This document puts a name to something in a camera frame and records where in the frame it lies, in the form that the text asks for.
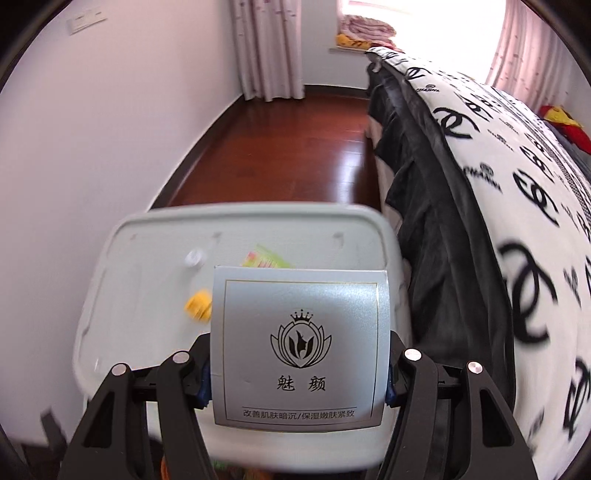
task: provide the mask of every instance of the white bedspread with black logos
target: white bedspread with black logos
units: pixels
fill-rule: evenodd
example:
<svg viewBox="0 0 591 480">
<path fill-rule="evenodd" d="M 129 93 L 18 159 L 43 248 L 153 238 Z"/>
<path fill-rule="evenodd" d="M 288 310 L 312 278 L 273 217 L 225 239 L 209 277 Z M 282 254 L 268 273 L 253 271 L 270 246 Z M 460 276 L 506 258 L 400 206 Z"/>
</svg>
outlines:
<svg viewBox="0 0 591 480">
<path fill-rule="evenodd" d="M 514 416 L 552 480 L 591 429 L 591 187 L 518 100 L 387 48 L 369 56 L 423 99 L 478 202 L 511 302 Z"/>
</svg>

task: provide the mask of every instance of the window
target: window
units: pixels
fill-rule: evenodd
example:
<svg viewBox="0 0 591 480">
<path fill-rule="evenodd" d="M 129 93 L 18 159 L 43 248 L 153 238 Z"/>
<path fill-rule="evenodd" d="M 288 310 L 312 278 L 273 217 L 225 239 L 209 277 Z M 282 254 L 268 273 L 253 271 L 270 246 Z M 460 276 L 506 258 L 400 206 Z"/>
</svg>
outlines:
<svg viewBox="0 0 591 480">
<path fill-rule="evenodd" d="M 484 82 L 498 45 L 505 0 L 342 0 L 342 13 L 391 24 L 394 43 L 443 70 Z"/>
</svg>

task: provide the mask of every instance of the white plastic storage box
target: white plastic storage box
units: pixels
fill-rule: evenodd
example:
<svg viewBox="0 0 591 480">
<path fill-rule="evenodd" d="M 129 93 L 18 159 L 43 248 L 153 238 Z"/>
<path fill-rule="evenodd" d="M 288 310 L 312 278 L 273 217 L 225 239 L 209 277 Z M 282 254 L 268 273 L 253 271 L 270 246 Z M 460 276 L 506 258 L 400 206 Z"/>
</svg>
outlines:
<svg viewBox="0 0 591 480">
<path fill-rule="evenodd" d="M 187 350 L 209 324 L 184 311 L 198 290 L 213 285 L 215 265 L 242 264 L 257 245 L 293 268 L 386 270 L 391 327 L 410 343 L 402 261 L 388 222 L 367 207 L 331 203 L 229 203 L 153 210 L 124 220 L 100 255 L 76 333 L 73 367 L 92 397 L 110 368 L 159 365 Z M 201 249 L 200 268 L 186 263 Z M 379 427 L 329 433 L 261 432 L 218 426 L 210 406 L 197 411 L 209 455 L 271 471 L 352 471 L 383 459 L 395 412 Z M 156 404 L 148 427 L 160 437 Z"/>
</svg>

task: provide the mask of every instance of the pink curtain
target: pink curtain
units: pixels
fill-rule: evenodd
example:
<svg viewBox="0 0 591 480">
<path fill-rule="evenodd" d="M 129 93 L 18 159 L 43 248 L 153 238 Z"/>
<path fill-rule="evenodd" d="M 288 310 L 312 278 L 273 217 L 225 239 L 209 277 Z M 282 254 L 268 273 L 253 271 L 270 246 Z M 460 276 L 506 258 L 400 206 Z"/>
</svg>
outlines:
<svg viewBox="0 0 591 480">
<path fill-rule="evenodd" d="M 301 0 L 232 0 L 244 97 L 304 98 Z"/>
<path fill-rule="evenodd" d="M 576 62 L 558 35 L 521 0 L 506 0 L 505 20 L 487 84 L 524 102 L 561 105 Z"/>
</svg>

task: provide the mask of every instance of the bed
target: bed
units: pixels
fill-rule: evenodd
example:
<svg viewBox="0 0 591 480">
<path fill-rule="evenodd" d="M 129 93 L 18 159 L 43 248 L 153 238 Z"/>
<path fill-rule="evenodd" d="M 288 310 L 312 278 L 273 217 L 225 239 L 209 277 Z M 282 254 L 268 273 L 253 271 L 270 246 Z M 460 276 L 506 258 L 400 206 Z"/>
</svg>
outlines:
<svg viewBox="0 0 591 480">
<path fill-rule="evenodd" d="M 482 363 L 538 476 L 557 478 L 591 429 L 589 181 L 506 93 L 387 48 L 367 55 L 367 135 L 407 263 L 414 345 L 439 363 Z"/>
</svg>

